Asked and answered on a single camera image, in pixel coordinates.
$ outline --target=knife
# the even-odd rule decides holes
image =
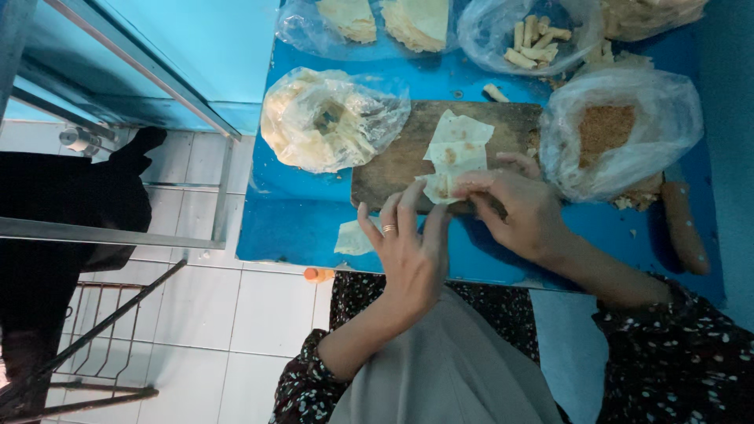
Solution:
[[[694,226],[694,218],[688,206],[688,189],[681,165],[677,162],[670,165],[665,170],[665,182],[660,187],[670,243],[686,271],[695,275],[707,275],[710,273],[710,258]]]

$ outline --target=person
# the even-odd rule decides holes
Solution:
[[[569,230],[536,163],[458,178],[500,244],[595,295],[609,360],[597,422],[754,422],[754,335],[678,283],[625,265]],[[416,182],[359,223],[385,275],[339,272],[331,330],[313,330],[285,367],[270,422],[570,422],[538,368],[528,291],[443,284],[446,206],[423,233]],[[494,196],[507,212],[491,207]]]

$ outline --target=finger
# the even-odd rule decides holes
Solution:
[[[488,192],[505,203],[504,200],[512,193],[508,183],[515,178],[523,177],[505,169],[468,171],[455,179],[451,195],[455,198],[467,198],[473,192]]]
[[[388,200],[385,201],[385,204],[382,205],[382,210],[379,211],[382,232],[388,240],[398,237],[398,219],[396,218],[395,210],[401,197],[403,197],[403,192],[391,195]]]
[[[524,177],[531,178],[532,180],[539,180],[541,178],[539,164],[537,164],[534,158],[522,155],[521,153],[499,152],[498,160],[503,163],[518,165]]]
[[[492,206],[487,203],[487,200],[480,195],[472,194],[469,196],[469,199],[474,203],[474,206],[477,207],[479,218],[487,226],[487,229],[489,229],[489,232],[495,237],[495,240],[500,241],[501,244],[505,244],[508,240],[508,232],[510,231],[510,228],[503,222],[503,219],[500,218],[498,212],[495,211],[495,209],[492,209]]]
[[[416,205],[421,197],[422,190],[427,186],[426,180],[417,180],[411,183],[403,192],[403,197],[398,203],[398,229],[401,237],[415,238],[416,235]]]
[[[361,231],[366,234],[369,242],[372,243],[372,247],[374,247],[375,250],[379,252],[382,249],[382,242],[385,241],[385,238],[382,237],[382,233],[379,231],[379,229],[377,229],[377,227],[375,227],[375,224],[369,218],[369,208],[366,206],[366,203],[359,203],[358,216]]]
[[[450,215],[447,204],[436,204],[425,220],[422,248],[433,253],[447,252]]]

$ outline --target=tiled floor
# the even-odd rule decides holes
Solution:
[[[57,135],[61,124],[7,122],[0,134],[0,151],[61,153]],[[143,179],[217,183],[223,140],[215,134],[171,132],[166,143],[150,153],[154,159]],[[332,282],[307,283],[303,267],[242,263],[235,259],[253,139],[245,137],[234,149],[226,211],[225,250],[138,247],[131,261],[116,272],[82,275],[82,281],[148,284],[181,258],[188,265],[124,316],[113,330],[110,356],[107,339],[96,340],[66,367],[97,370],[112,376],[128,361],[118,381],[154,385],[156,398],[119,407],[68,414],[60,421],[84,424],[182,424],[267,422],[277,378],[313,327],[326,328]],[[208,238],[216,194],[148,188],[152,203],[149,232]],[[120,304],[130,299],[125,291]],[[604,339],[591,322],[594,298],[552,292],[533,292],[542,369],[555,399],[576,423],[594,422],[599,410]],[[66,322],[61,349],[112,313],[118,292],[77,290],[72,308],[80,310]],[[136,343],[124,339],[132,331]],[[96,392],[51,392],[48,404],[96,399]]]

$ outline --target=bottle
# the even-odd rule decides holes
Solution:
[[[307,268],[304,271],[304,278],[312,284],[319,284],[322,281],[330,280],[335,277],[335,271],[323,268]]]

